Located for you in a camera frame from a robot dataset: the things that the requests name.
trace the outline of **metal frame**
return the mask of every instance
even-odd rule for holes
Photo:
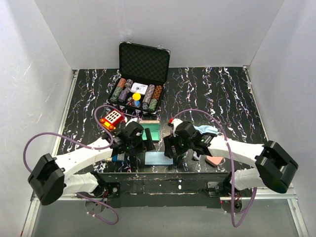
[[[288,202],[288,205],[290,207],[298,235],[300,237],[308,237],[309,235],[308,235],[308,232],[307,232],[307,229],[305,226],[305,222],[303,220],[302,213],[301,213],[300,208],[299,208],[298,203],[297,203],[298,200],[297,199],[288,199],[287,202]]]
[[[245,71],[247,80],[248,80],[249,85],[250,85],[251,92],[253,94],[251,80],[250,80],[249,73],[248,73],[248,66],[244,66],[243,70]],[[63,114],[62,114],[60,126],[59,126],[59,129],[58,129],[58,133],[62,133],[62,131],[64,129],[66,117],[67,117],[68,110],[69,110],[69,107],[70,107],[70,102],[71,102],[72,95],[73,95],[73,92],[74,92],[74,89],[75,89],[75,86],[76,86],[78,73],[79,73],[78,70],[76,70],[75,73],[74,73],[73,81],[72,81],[72,84],[70,86],[69,94],[68,94],[68,97],[67,97],[67,100],[66,100],[66,104],[65,104],[65,108],[64,108],[64,111],[63,111]],[[264,124],[263,124],[263,121],[262,121],[262,118],[261,118],[261,115],[260,115],[260,112],[259,112],[259,108],[258,108],[257,102],[255,100],[254,94],[253,94],[253,98],[254,98],[254,102],[255,102],[255,105],[256,105],[257,110],[258,110],[258,114],[259,114],[259,117],[260,117],[260,120],[261,120],[261,124],[262,124],[263,130],[264,130],[265,136],[268,139],[268,135],[266,133],[266,130],[265,130],[265,127],[264,127]],[[58,137],[55,140],[55,144],[54,144],[53,151],[52,151],[52,155],[54,155],[54,156],[57,154],[57,150],[58,150],[58,147],[59,147],[60,139],[61,138]],[[61,200],[81,200],[82,201],[81,198],[75,198],[74,195],[62,196],[60,199]],[[296,226],[296,229],[297,229],[297,232],[298,232],[299,236],[300,237],[308,237],[309,236],[308,232],[307,232],[307,229],[306,229],[306,226],[305,226],[305,223],[304,223],[304,220],[303,220],[303,217],[302,217],[302,214],[300,212],[300,209],[299,209],[299,206],[298,206],[298,203],[297,203],[297,197],[296,197],[296,194],[295,194],[295,191],[294,191],[294,188],[293,188],[292,185],[290,186],[290,188],[288,189],[286,194],[278,194],[278,193],[275,193],[275,192],[269,190],[268,188],[258,188],[256,199],[287,199],[288,204],[289,204],[289,208],[291,210],[291,213],[292,213],[292,216],[293,216],[293,220],[294,220],[294,223],[295,223],[295,226]],[[221,200],[230,200],[230,198],[228,198],[228,197],[221,197]],[[39,210],[39,206],[40,206],[40,201],[33,194],[32,198],[31,198],[30,208],[29,208],[29,211],[28,211],[28,214],[27,214],[27,217],[26,217],[26,221],[25,221],[25,224],[24,224],[24,228],[23,228],[23,231],[21,233],[22,237],[31,237],[32,232],[33,232],[33,228],[34,228],[34,225],[35,225],[37,213],[38,213],[38,210]]]
[[[62,134],[62,132],[64,130],[65,121],[66,121],[68,110],[70,107],[70,102],[71,102],[71,99],[72,99],[72,96],[74,93],[74,89],[76,86],[77,78],[78,78],[78,73],[79,73],[79,71],[76,70],[74,72],[74,75],[73,75],[73,80],[72,80],[71,85],[70,85],[70,89],[69,89],[68,97],[66,100],[65,108],[64,108],[64,111],[63,111],[63,114],[62,114],[62,117],[60,120],[59,128],[58,128],[59,134]],[[55,144],[54,144],[54,147],[52,150],[53,156],[57,155],[60,139],[61,139],[60,137],[57,137],[55,140]],[[37,198],[37,196],[33,192],[32,197],[31,197],[30,208],[29,208],[28,214],[26,216],[26,220],[24,223],[23,231],[21,233],[21,237],[31,237],[32,232],[33,232],[33,228],[34,228],[34,224],[35,224],[35,220],[36,220],[36,217],[37,217],[37,214],[39,211],[39,207],[40,207],[40,200]]]

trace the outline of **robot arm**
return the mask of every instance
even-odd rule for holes
[[[37,162],[28,182],[40,199],[42,205],[49,205],[61,195],[87,192],[92,195],[99,192],[99,180],[96,174],[76,174],[85,167],[117,154],[133,155],[153,150],[154,144],[149,129],[145,129],[147,140],[142,139],[143,127],[137,119],[131,119],[124,129],[112,132],[113,144],[106,149],[80,148],[73,152],[52,157],[42,156]],[[105,147],[109,137],[99,138],[90,147]]]
[[[165,156],[176,158],[188,149],[192,149],[198,155],[230,157],[223,137],[209,132],[201,134],[190,122],[177,118],[169,125],[173,128],[173,132],[163,139]],[[269,141],[266,145],[254,145],[230,139],[228,142],[234,160],[253,167],[235,172],[236,189],[268,187],[275,192],[286,193],[298,164],[278,143]]]

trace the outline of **black marble surface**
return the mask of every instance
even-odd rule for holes
[[[117,69],[80,70],[66,119],[63,135],[90,144],[103,131],[98,128],[94,109],[106,102],[116,80]],[[201,109],[213,115],[224,127],[229,138],[246,143],[264,143],[265,134],[255,106],[250,85],[242,68],[170,68],[165,83],[165,93],[155,116],[141,116],[142,119],[160,120],[160,142],[157,151],[164,151],[162,138],[170,133],[167,121],[171,116],[185,109]],[[100,117],[106,114],[104,109]],[[194,125],[213,125],[207,116],[187,112],[179,117]],[[68,141],[61,141],[58,155],[79,148]],[[247,167],[236,163],[236,169]],[[144,165],[144,156],[128,157],[127,161],[101,161],[88,167],[84,172],[228,172],[229,159],[223,159],[218,167],[193,159],[189,151],[178,157],[173,165]]]

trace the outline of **poker chip case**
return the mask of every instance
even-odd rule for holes
[[[164,93],[163,85],[167,81],[169,61],[170,51],[167,49],[131,42],[121,42],[119,44],[119,72],[121,77],[116,81],[107,102],[118,109],[129,109],[144,114],[155,114]],[[151,110],[143,109],[142,102],[145,97],[144,95],[141,96],[140,103],[137,104],[140,107],[136,106],[136,102],[127,105],[127,103],[129,103],[128,100],[131,99],[133,94],[133,92],[130,92],[129,90],[126,92],[127,96],[123,103],[118,100],[115,102],[113,100],[111,101],[114,93],[117,94],[117,91],[115,92],[115,90],[120,83],[121,78],[126,80],[131,79],[133,83],[144,84],[148,87],[153,84],[157,89],[162,88],[156,107],[154,108],[151,106]]]

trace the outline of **white wall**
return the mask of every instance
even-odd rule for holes
[[[285,0],[250,65],[269,139],[298,162],[294,178],[310,236],[316,236],[316,2]]]
[[[118,68],[120,41],[171,67],[249,65],[284,0],[35,0],[73,69]]]
[[[0,236],[20,236],[30,206],[28,139],[57,131],[72,70],[33,0],[0,1]],[[54,137],[31,144],[27,158],[52,151]]]

